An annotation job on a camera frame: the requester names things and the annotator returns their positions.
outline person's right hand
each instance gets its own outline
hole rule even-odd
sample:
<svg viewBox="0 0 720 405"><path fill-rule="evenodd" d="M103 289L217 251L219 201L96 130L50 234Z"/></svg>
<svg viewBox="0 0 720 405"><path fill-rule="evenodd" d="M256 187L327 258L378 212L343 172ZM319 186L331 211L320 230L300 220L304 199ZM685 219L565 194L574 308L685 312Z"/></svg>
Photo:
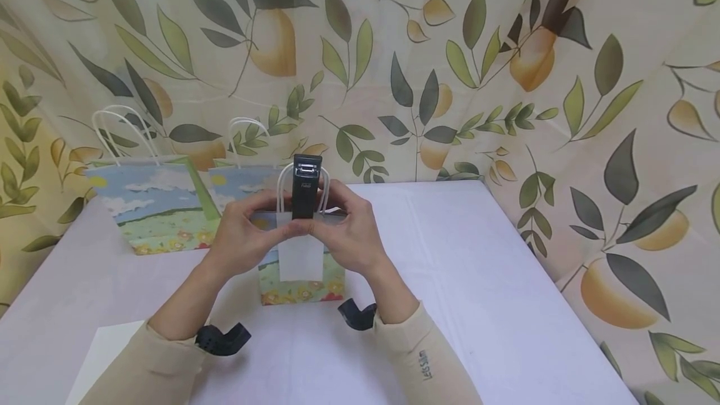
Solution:
<svg viewBox="0 0 720 405"><path fill-rule="evenodd" d="M347 217L340 224L330 225L313 219L300 220L305 233L322 241L340 266L368 278L387 264L388 255L380 240L373 206L352 192L345 184L330 182L331 206L340 207Z"/></svg>

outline person's left hand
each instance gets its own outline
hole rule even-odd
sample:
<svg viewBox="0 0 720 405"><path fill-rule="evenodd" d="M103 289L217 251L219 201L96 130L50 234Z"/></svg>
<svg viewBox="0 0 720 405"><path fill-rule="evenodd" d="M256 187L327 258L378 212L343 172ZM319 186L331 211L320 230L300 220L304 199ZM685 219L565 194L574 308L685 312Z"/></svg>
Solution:
<svg viewBox="0 0 720 405"><path fill-rule="evenodd" d="M250 216L255 211L275 210L276 197L275 191L263 190L242 201L228 203L212 248L205 255L203 263L229 280L255 268L275 245L302 235L303 229L292 223L268 231L260 230L252 224ZM290 197L285 192L284 199L289 200Z"/></svg>

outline white tablecloth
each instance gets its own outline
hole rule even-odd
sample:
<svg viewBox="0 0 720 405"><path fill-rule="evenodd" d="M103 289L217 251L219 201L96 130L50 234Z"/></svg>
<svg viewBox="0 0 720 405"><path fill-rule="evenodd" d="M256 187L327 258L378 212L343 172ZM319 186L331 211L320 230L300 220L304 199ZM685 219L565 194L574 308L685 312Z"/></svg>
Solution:
<svg viewBox="0 0 720 405"><path fill-rule="evenodd" d="M487 405L636 404L477 181L358 184L387 252L449 339ZM93 200L0 321L0 404L63 404L98 326L150 316L204 250L137 257ZM363 308L368 284L347 273ZM339 302L261 306L249 272L211 319L252 339L196 378L191 404L402 404L369 332Z"/></svg>

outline floral backdrop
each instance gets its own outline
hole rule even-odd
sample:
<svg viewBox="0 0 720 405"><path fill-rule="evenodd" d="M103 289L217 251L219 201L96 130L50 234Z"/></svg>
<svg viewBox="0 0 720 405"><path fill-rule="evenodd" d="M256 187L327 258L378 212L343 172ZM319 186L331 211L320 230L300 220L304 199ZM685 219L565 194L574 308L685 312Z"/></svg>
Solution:
<svg viewBox="0 0 720 405"><path fill-rule="evenodd" d="M482 179L641 403L720 402L715 2L0 0L0 307L92 196L118 103L200 171L233 144Z"/></svg>

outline black wrist strap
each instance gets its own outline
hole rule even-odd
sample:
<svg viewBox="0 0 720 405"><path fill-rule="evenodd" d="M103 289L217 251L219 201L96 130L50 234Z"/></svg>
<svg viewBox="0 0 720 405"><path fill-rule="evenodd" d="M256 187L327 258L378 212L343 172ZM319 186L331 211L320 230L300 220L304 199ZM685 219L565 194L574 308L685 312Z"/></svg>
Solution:
<svg viewBox="0 0 720 405"><path fill-rule="evenodd" d="M342 318L345 319L347 326L357 331L365 331L373 328L375 310L377 309L377 304L370 304L365 307L365 310L360 311L352 299L346 300L342 305L337 307L337 310L342 314Z"/></svg>
<svg viewBox="0 0 720 405"><path fill-rule="evenodd" d="M250 339L250 332L239 322L223 334L214 325L205 325L195 337L195 345L213 356L233 356Z"/></svg>

